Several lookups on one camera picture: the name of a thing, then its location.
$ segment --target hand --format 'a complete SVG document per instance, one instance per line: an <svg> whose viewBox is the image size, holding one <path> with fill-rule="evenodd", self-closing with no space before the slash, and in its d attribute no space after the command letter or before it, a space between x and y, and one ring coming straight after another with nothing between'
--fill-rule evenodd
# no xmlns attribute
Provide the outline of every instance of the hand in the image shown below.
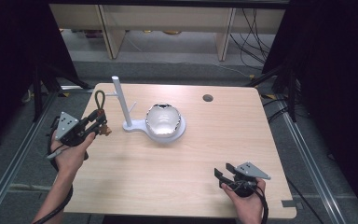
<svg viewBox="0 0 358 224"><path fill-rule="evenodd" d="M58 147L60 149L64 149L64 151L55 158L59 171L67 174L76 173L82 166L86 149L94 141L94 138L95 133L90 133L84 142L76 147L62 146L60 141L56 141L54 138L51 138L51 152L56 150Z"/></svg>
<svg viewBox="0 0 358 224"><path fill-rule="evenodd" d="M261 188L257 191L264 195L266 189L266 182L260 178L256 179L257 186ZM242 198L238 196L227 184L222 184L222 189L234 203L237 210L237 215L240 221L243 224L260 224L263 213L263 204L260 201L260 198L256 194L252 194L249 197Z"/></svg>

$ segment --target white bowl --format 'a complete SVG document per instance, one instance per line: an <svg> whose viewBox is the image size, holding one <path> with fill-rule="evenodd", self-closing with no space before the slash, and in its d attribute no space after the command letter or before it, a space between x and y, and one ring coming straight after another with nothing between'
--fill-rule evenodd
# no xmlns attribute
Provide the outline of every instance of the white bowl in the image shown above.
<svg viewBox="0 0 358 224"><path fill-rule="evenodd" d="M146 127L156 137L175 135L181 124L179 111L168 104L153 105L146 114Z"/></svg>

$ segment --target wooden table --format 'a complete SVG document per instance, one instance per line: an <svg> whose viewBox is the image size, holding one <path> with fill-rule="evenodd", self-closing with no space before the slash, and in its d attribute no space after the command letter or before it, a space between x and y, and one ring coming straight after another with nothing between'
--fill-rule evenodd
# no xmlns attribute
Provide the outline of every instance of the wooden table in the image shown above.
<svg viewBox="0 0 358 224"><path fill-rule="evenodd" d="M118 98L104 104L112 133L97 136L74 182L65 212L167 217L236 217L228 196L213 175L231 178L226 162L250 161L271 176L266 180L269 218L293 218L294 207L281 161L256 89L212 86L122 84L132 119L144 119L157 103L175 106L186 131L168 145L145 133L126 133ZM113 83L95 87L105 93ZM213 97L203 100L205 94ZM84 112L96 109L94 95Z"/></svg>

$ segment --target metal bracket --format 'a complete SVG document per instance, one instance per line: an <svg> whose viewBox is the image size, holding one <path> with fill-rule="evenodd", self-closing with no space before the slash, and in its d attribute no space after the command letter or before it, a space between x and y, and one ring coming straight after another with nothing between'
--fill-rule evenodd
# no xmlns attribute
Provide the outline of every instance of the metal bracket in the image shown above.
<svg viewBox="0 0 358 224"><path fill-rule="evenodd" d="M79 120L70 116L65 112L61 112L60 121L58 123L56 140L62 139L68 132L70 132L77 124Z"/></svg>
<svg viewBox="0 0 358 224"><path fill-rule="evenodd" d="M260 177L263 179L271 179L271 176L267 175L260 169L258 169L255 165L250 162L246 162L242 165L239 165L235 168L235 170L243 175L251 176L251 177Z"/></svg>

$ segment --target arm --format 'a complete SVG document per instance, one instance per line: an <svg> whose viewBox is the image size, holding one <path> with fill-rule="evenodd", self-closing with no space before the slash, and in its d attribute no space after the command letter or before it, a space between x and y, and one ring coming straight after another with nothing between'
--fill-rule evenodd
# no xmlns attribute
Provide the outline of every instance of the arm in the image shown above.
<svg viewBox="0 0 358 224"><path fill-rule="evenodd" d="M59 168L57 178L51 187L46 200L43 202L42 206L34 217L33 223L52 212L64 201L70 188L72 187L77 170L83 164L86 149L92 143L94 137L95 133L91 133L87 136L86 140L77 147L64 146L63 148L67 149L55 158ZM55 150L60 145L60 142L51 140L51 150ZM59 214L51 218L46 223L60 223L62 221L62 214L63 210L61 210Z"/></svg>
<svg viewBox="0 0 358 224"><path fill-rule="evenodd" d="M266 182L260 178L257 178L257 186L261 188L257 189L262 195L266 189ZM252 194L249 197L242 198L238 196L228 185L222 184L222 189L234 203L237 210L238 218L243 224L260 224L263 214L263 204L260 198L256 194Z"/></svg>

